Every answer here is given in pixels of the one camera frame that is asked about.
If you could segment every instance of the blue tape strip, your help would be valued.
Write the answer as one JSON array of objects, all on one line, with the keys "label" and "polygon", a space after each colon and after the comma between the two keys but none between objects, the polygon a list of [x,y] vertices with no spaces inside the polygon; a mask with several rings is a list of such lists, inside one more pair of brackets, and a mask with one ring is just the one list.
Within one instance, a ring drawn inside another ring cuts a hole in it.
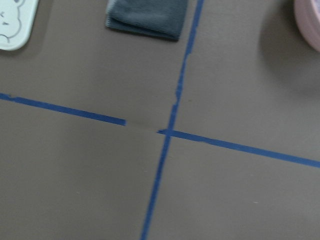
[{"label": "blue tape strip", "polygon": [[195,43],[195,38],[196,38],[196,34],[197,34],[197,27],[199,24],[203,4],[204,4],[204,0],[197,1],[197,5],[196,5],[194,17],[193,17],[193,22],[192,22],[192,27],[191,27],[188,43],[186,46],[186,50],[185,50],[185,54],[184,54],[184,58],[183,58],[183,62],[182,62],[182,67],[180,70],[179,80],[178,80],[178,84],[177,84],[177,87],[175,90],[176,102],[172,106],[170,119],[169,119],[169,123],[168,123],[168,127],[167,127],[167,132],[165,134],[164,144],[162,147],[162,152],[161,152],[158,168],[157,168],[156,175],[155,175],[155,179],[154,179],[154,183],[153,183],[153,187],[152,187],[152,192],[151,192],[151,197],[150,197],[149,205],[147,207],[146,216],[145,216],[140,240],[147,240],[147,238],[148,238],[148,233],[150,230],[150,225],[151,225],[153,213],[155,210],[155,205],[156,205],[158,192],[159,192],[159,188],[160,188],[160,183],[161,183],[161,179],[162,179],[163,169],[164,169],[164,165],[165,165],[168,151],[170,148],[171,137],[172,137],[172,133],[174,131],[174,127],[175,127],[175,123],[176,123],[176,119],[177,119],[177,113],[178,113],[178,109],[179,109],[179,105],[180,105],[180,101],[181,101],[181,96],[183,93],[183,86],[184,86],[184,80],[185,80],[187,61],[188,61],[188,57],[189,57],[190,53],[192,52],[192,49],[193,49],[193,46]]},{"label": "blue tape strip", "polygon": [[82,111],[82,110],[77,110],[74,108],[69,108],[69,107],[64,107],[64,106],[59,106],[59,105],[54,105],[46,102],[41,102],[41,101],[35,101],[31,99],[26,99],[22,97],[11,97],[8,94],[0,93],[0,99],[1,100],[6,100],[10,102],[14,102],[17,104],[24,104],[32,107],[37,107],[41,109],[48,109],[51,111],[55,112],[60,112],[60,113],[65,113],[65,114],[70,114],[70,115],[75,115],[87,119],[93,119],[93,120],[98,120],[106,123],[111,123],[111,124],[117,124],[121,126],[126,125],[126,120],[112,117],[112,116],[106,116],[106,115],[101,115],[93,112],[88,112],[88,111]]},{"label": "blue tape strip", "polygon": [[[167,132],[168,132],[167,130],[158,131],[159,134],[163,134],[163,135],[166,135]],[[221,148],[237,150],[245,153],[283,160],[283,161],[287,161],[295,164],[301,164],[301,165],[307,165],[310,167],[320,168],[320,161],[302,158],[298,156],[287,155],[287,154],[283,154],[275,151],[269,151],[269,150],[264,150],[256,147],[245,146],[245,145],[232,143],[228,141],[211,139],[211,138],[198,136],[190,133],[185,133],[181,131],[173,131],[172,136],[180,139],[195,141],[195,142],[203,142],[203,143],[207,143],[207,144],[221,147]]]}]

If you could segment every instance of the towel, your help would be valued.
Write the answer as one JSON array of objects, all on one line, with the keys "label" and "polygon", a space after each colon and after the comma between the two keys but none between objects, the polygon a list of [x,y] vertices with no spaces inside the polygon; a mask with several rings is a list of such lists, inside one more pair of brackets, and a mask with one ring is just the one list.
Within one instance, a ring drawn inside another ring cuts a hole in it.
[{"label": "towel", "polygon": [[105,25],[112,29],[178,40],[188,0],[109,0]]}]

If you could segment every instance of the cartoon drawing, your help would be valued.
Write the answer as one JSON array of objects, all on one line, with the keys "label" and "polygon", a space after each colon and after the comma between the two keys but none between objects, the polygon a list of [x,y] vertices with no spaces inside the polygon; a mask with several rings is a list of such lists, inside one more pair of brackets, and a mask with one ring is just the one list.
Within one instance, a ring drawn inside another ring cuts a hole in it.
[{"label": "cartoon drawing", "polygon": [[20,10],[25,0],[0,0],[0,36],[14,38],[21,30]]}]

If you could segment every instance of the white plate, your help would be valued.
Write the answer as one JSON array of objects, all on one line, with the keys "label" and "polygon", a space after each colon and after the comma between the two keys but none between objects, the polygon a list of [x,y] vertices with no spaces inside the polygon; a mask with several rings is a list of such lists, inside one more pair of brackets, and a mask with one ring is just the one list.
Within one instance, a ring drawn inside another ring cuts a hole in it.
[{"label": "white plate", "polygon": [[0,49],[12,51],[28,41],[39,0],[0,0]]}]

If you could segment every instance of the blue tape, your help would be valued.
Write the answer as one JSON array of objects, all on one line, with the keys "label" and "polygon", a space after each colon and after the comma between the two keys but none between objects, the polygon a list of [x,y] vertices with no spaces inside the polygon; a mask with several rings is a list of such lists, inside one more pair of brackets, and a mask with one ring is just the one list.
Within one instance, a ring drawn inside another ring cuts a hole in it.
[{"label": "blue tape", "polygon": [[150,225],[151,225],[153,213],[155,210],[155,205],[156,205],[156,201],[158,198],[160,183],[161,183],[161,179],[162,179],[162,175],[163,175],[163,169],[164,169],[166,158],[167,158],[168,151],[170,148],[172,133],[174,132],[174,127],[175,127],[175,123],[176,123],[176,119],[177,119],[177,113],[178,113],[178,109],[180,106],[181,96],[183,93],[187,61],[188,61],[188,57],[191,54],[194,43],[195,43],[195,38],[196,38],[196,34],[197,34],[197,27],[199,24],[203,4],[204,4],[204,0],[197,1],[197,5],[196,5],[194,17],[193,17],[193,22],[192,22],[192,27],[191,27],[188,43],[186,46],[186,50],[184,53],[182,67],[180,70],[179,80],[178,80],[178,84],[177,84],[177,87],[175,90],[176,102],[172,106],[172,109],[171,109],[167,132],[165,134],[164,144],[162,147],[162,152],[161,152],[159,164],[158,164],[156,175],[155,175],[155,179],[154,179],[154,183],[153,183],[153,187],[152,187],[152,192],[151,192],[151,197],[149,200],[149,205],[147,207],[146,216],[145,216],[145,220],[143,223],[143,228],[142,228],[140,240],[147,240],[147,238],[148,238],[148,233],[150,230]]},{"label": "blue tape", "polygon": [[9,94],[4,94],[0,93],[0,99],[1,100],[6,100],[10,102],[14,102],[17,104],[23,104],[23,105],[28,105],[32,107],[37,107],[41,109],[47,109],[55,112],[60,112],[64,114],[70,114],[70,115],[75,115],[87,119],[93,119],[93,120],[98,120],[106,123],[111,123],[111,124],[117,124],[121,126],[126,125],[126,120],[112,117],[112,116],[106,116],[106,115],[101,115],[93,112],[88,112],[88,111],[82,111],[82,110],[77,110],[74,108],[69,108],[69,107],[64,107],[64,106],[59,106],[59,105],[54,105],[46,102],[41,102],[41,101],[35,101],[23,97],[12,97]]},{"label": "blue tape", "polygon": [[[158,131],[159,134],[163,134],[163,135],[166,135],[167,132],[168,132],[167,130]],[[301,165],[306,165],[310,167],[320,168],[320,161],[311,160],[303,157],[287,155],[287,154],[283,154],[275,151],[264,150],[264,149],[241,145],[241,144],[232,143],[228,141],[211,139],[211,138],[198,136],[190,133],[185,133],[181,131],[173,131],[172,136],[180,139],[195,141],[195,142],[203,142],[203,143],[207,143],[207,144],[221,147],[221,148],[237,150],[237,151],[241,151],[249,154],[260,155],[260,156],[283,160],[283,161],[287,161],[295,164],[301,164]]]}]

